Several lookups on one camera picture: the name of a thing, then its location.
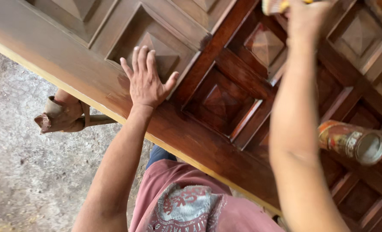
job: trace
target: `can rim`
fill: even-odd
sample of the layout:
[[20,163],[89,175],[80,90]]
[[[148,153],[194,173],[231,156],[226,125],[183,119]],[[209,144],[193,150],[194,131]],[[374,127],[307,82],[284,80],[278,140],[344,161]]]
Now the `can rim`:
[[[379,148],[375,152],[375,154],[372,156],[371,159],[362,159],[362,156],[360,156],[360,152],[361,152],[361,146],[360,145],[362,144],[364,138],[366,138],[369,135],[373,135],[373,134],[379,139]],[[379,162],[382,159],[382,133],[379,133],[378,131],[370,131],[369,133],[365,133],[361,137],[360,143],[357,146],[356,159],[359,163],[364,164],[364,165],[373,165],[373,164],[376,164],[377,162]]]

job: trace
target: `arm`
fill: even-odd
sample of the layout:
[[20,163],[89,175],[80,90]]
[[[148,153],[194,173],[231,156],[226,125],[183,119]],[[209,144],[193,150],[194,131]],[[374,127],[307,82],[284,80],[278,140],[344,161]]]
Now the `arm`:
[[287,69],[270,125],[270,162],[281,208],[293,232],[348,232],[318,157],[315,50],[330,3],[290,4]]
[[141,156],[145,132],[155,108],[177,81],[174,72],[163,85],[158,77],[155,51],[136,47],[132,71],[124,58],[121,66],[130,79],[133,106],[126,124],[116,135],[95,174],[73,231],[127,231],[127,202]]

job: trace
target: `jeans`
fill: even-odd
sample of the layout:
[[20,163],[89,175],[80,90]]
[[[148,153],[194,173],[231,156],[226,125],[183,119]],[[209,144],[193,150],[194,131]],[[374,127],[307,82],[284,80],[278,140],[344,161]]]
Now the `jeans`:
[[155,144],[154,147],[152,147],[151,153],[149,154],[149,161],[147,166],[145,167],[145,170],[147,170],[149,166],[151,166],[151,164],[153,164],[154,162],[157,162],[158,160],[162,159],[177,161],[175,155],[169,153],[168,151]]

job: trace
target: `cloth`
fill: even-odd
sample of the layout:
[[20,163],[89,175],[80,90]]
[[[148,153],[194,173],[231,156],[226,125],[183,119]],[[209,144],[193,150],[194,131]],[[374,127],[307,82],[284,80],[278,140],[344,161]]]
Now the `cloth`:
[[147,166],[145,167],[145,170],[147,170],[149,166],[151,166],[151,164],[153,164],[154,162],[157,162],[158,160],[162,160],[162,159],[177,161],[177,157],[175,157],[175,155],[169,153],[165,149],[155,144],[152,147],[151,152],[149,153],[149,161],[147,163]]
[[186,163],[162,159],[145,171],[130,232],[283,230],[258,206]]

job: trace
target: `carved wooden door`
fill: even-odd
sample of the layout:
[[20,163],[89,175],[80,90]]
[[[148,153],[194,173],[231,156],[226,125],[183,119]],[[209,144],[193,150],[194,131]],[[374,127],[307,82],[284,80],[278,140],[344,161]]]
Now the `carved wooden door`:
[[[257,1],[246,2],[253,8],[241,6],[247,14],[229,38],[214,36],[210,53],[201,55],[172,102],[239,148],[238,155],[267,163],[270,111],[287,58],[287,21],[264,16]],[[317,81],[322,120],[382,130],[382,10],[370,1],[339,1],[324,35]],[[350,228],[382,231],[382,161],[363,167],[326,151],[321,160]]]
[[[286,25],[259,0],[0,0],[0,51],[124,123],[132,102],[119,57],[154,48],[162,81],[181,76],[147,138],[279,213],[267,144]],[[318,50],[318,103],[323,121],[382,130],[373,1],[337,1]],[[382,232],[382,161],[364,167],[325,151],[321,160],[350,228]]]

